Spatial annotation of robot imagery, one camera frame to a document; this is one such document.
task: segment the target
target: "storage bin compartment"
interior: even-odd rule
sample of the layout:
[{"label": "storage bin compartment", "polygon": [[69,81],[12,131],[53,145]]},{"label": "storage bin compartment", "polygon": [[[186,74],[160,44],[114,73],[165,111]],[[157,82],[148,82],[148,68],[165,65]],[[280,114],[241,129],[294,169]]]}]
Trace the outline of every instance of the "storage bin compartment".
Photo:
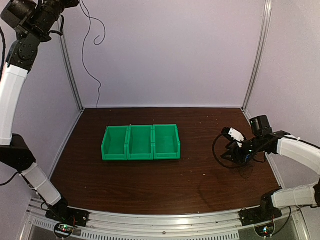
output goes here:
[{"label": "storage bin compartment", "polygon": [[128,132],[128,160],[154,159],[154,133],[152,125],[130,126]]},{"label": "storage bin compartment", "polygon": [[127,160],[128,126],[108,126],[102,142],[104,161]]},{"label": "storage bin compartment", "polygon": [[154,125],[154,159],[180,159],[177,125]]}]

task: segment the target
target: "white panel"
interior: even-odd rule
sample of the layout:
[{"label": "white panel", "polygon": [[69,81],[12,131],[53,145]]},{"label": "white panel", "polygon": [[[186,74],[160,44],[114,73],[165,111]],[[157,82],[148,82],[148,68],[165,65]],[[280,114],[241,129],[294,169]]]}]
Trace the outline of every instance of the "white panel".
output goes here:
[{"label": "white panel", "polygon": [[[316,145],[320,145],[319,13],[318,0],[273,1],[270,32],[248,108],[253,117],[266,114],[274,131],[284,130]],[[274,160],[287,188],[319,180],[297,162],[281,156]],[[307,223],[319,223],[319,211],[307,212]],[[309,230],[313,240],[319,239],[318,227]]]},{"label": "white panel", "polygon": [[[265,1],[84,0],[92,20],[84,51],[102,82],[100,107],[240,107],[258,47]],[[89,20],[66,14],[66,39],[83,104],[99,84],[85,72]]]},{"label": "white panel", "polygon": [[[0,1],[0,12],[8,2]],[[0,25],[6,36],[8,52],[16,34],[2,20]],[[22,89],[13,132],[24,137],[37,163],[48,174],[77,116],[58,36],[53,35],[51,42],[40,46],[34,67]],[[0,163],[0,183],[6,182],[14,172]],[[1,239],[17,239],[30,198],[29,187],[18,176],[8,186],[0,187]]]}]

